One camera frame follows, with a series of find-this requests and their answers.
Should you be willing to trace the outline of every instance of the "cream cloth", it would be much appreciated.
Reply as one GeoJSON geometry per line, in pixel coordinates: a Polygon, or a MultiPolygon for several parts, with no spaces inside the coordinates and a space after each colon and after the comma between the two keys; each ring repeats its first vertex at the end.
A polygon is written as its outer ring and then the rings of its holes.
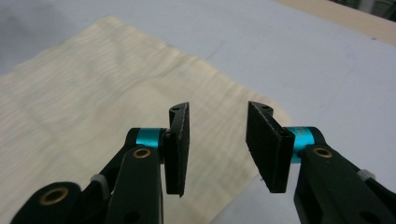
{"type": "Polygon", "coordinates": [[[169,127],[190,102],[185,195],[164,194],[164,221],[208,223],[258,173],[245,144],[248,100],[272,101],[113,17],[0,77],[0,218],[8,223],[38,189],[85,188],[133,127],[169,127]]]}

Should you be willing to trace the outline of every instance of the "screw hole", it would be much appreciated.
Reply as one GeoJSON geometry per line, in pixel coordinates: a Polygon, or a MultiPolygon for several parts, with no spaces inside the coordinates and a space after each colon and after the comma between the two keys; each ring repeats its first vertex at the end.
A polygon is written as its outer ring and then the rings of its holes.
{"type": "Polygon", "coordinates": [[[361,217],[367,222],[367,223],[371,223],[371,224],[380,224],[381,221],[379,220],[379,218],[374,215],[373,213],[369,213],[369,212],[361,212],[361,217]]]}
{"type": "Polygon", "coordinates": [[[51,189],[40,198],[40,203],[45,206],[56,204],[63,200],[68,193],[69,189],[65,187],[51,189]]]}
{"type": "Polygon", "coordinates": [[[124,223],[133,224],[140,219],[140,214],[137,211],[130,211],[124,216],[124,223]]]}
{"type": "Polygon", "coordinates": [[[329,150],[320,147],[314,148],[314,153],[323,158],[332,157],[332,153],[329,150]]]}
{"type": "Polygon", "coordinates": [[[143,159],[149,156],[150,153],[151,151],[149,149],[140,148],[134,152],[134,157],[138,159],[143,159]]]}

